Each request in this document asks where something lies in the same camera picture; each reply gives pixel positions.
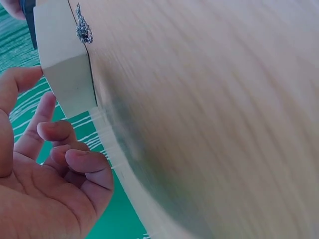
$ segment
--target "skin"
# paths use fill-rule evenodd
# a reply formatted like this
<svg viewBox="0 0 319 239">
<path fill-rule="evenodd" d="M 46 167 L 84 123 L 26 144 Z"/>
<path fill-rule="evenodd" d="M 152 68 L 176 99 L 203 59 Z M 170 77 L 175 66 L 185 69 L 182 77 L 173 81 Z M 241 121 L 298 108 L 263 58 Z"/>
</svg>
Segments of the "skin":
<svg viewBox="0 0 319 239">
<path fill-rule="evenodd" d="M 84 238 L 113 193 L 105 156 L 76 141 L 66 121 L 50 122 L 55 96 L 46 93 L 29 126 L 14 144 L 8 115 L 18 93 L 42 76 L 39 66 L 10 68 L 0 78 L 0 232 L 10 239 Z M 53 149 L 36 163 L 44 141 Z"/>
<path fill-rule="evenodd" d="M 19 20 L 25 20 L 18 0 L 0 0 L 0 3 L 11 16 Z"/>
</svg>

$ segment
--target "wooden surface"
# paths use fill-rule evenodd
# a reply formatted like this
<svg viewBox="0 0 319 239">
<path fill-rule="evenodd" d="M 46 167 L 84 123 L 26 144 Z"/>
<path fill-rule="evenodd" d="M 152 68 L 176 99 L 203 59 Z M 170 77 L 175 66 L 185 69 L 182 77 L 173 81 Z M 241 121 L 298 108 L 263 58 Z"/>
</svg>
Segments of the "wooden surface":
<svg viewBox="0 0 319 239">
<path fill-rule="evenodd" d="M 78 1 L 98 130 L 154 238 L 319 237 L 316 1 Z"/>
<path fill-rule="evenodd" d="M 47 1 L 33 12 L 42 70 L 65 116 L 69 119 L 94 108 L 89 57 L 74 34 L 76 22 L 68 1 Z"/>
</svg>

